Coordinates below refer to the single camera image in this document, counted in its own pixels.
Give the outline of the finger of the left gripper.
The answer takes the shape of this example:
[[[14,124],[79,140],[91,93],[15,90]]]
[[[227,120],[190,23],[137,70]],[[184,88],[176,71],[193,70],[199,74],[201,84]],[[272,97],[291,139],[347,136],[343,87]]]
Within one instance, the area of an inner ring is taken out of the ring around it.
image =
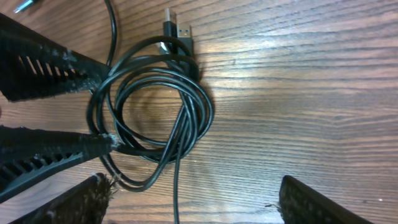
[[[1,202],[58,172],[107,155],[118,146],[118,140],[110,134],[1,126]]]
[[[109,67],[1,14],[1,93],[9,101],[98,88]]]

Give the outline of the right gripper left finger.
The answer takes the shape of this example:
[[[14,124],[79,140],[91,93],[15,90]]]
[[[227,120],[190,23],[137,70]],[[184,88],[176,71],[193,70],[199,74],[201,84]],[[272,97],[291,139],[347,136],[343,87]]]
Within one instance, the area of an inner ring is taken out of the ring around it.
[[[111,200],[111,181],[96,173],[12,224],[101,224]]]

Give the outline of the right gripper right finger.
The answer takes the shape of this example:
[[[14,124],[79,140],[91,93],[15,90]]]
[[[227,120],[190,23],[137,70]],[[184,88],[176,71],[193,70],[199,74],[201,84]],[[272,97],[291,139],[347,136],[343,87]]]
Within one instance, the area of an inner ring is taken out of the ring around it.
[[[279,212],[288,224],[370,224],[290,175],[282,179]]]

